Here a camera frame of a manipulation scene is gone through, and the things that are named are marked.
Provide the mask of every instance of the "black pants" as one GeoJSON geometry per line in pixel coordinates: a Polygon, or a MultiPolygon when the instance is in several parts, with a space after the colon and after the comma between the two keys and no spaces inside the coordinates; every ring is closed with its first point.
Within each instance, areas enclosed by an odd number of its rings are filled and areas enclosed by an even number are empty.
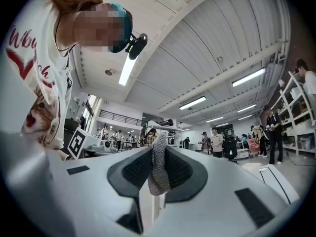
{"type": "Polygon", "coordinates": [[[282,135],[280,131],[273,131],[270,132],[270,164],[275,163],[275,149],[276,149],[276,142],[278,147],[278,157],[277,161],[283,160],[283,146],[282,146],[282,135]]]}
{"type": "Polygon", "coordinates": [[[120,148],[120,140],[117,141],[118,150],[120,148]]]}
{"type": "Polygon", "coordinates": [[[266,150],[266,142],[265,142],[265,137],[262,136],[260,139],[260,154],[264,154],[265,156],[267,155],[267,150],[266,150]]]}
{"type": "Polygon", "coordinates": [[[223,158],[223,151],[221,152],[213,152],[214,157],[223,158]]]}

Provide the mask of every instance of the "gray cloth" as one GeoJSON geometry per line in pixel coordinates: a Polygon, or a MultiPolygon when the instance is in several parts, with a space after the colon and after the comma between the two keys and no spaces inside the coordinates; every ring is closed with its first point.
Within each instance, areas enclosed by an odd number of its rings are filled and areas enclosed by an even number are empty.
{"type": "Polygon", "coordinates": [[[165,170],[166,135],[161,133],[153,142],[153,170],[148,177],[149,191],[154,196],[160,196],[170,190],[167,171],[165,170]]]}

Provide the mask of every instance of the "balcony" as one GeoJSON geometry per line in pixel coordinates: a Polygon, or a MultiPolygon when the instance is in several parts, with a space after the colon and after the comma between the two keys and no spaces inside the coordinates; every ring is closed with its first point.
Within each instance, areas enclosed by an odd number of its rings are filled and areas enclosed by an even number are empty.
{"type": "Polygon", "coordinates": [[[136,118],[126,117],[126,116],[123,116],[123,115],[111,113],[111,112],[104,111],[104,110],[100,111],[100,115],[99,116],[101,118],[111,119],[113,121],[118,121],[118,122],[122,122],[122,123],[126,123],[126,124],[132,124],[132,125],[137,125],[137,126],[145,126],[148,123],[147,121],[143,121],[143,120],[136,119],[136,118]]]}

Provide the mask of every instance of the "cable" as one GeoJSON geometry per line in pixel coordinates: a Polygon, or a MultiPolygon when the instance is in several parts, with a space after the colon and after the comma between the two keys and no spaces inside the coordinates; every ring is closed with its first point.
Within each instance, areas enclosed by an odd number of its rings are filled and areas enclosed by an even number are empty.
{"type": "Polygon", "coordinates": [[[288,155],[288,151],[286,152],[287,157],[290,159],[290,161],[296,165],[296,166],[308,166],[308,167],[316,167],[316,165],[308,165],[308,164],[296,164],[294,161],[292,161],[291,157],[288,155]]]}

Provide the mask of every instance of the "ceiling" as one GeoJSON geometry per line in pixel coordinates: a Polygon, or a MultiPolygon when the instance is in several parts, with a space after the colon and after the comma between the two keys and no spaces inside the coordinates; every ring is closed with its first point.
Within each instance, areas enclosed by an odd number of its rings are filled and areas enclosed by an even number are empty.
{"type": "Polygon", "coordinates": [[[191,125],[220,116],[225,119],[217,123],[257,116],[269,101],[290,41],[285,0],[104,1],[127,8],[135,35],[146,33],[149,41],[126,86],[118,83],[125,52],[77,47],[75,66],[86,92],[191,125]],[[264,75],[232,87],[262,67],[269,68],[264,75]],[[117,74],[109,77],[106,69],[117,74]],[[206,101],[179,109],[201,96],[206,101]],[[252,104],[257,106],[237,112],[252,104]]]}

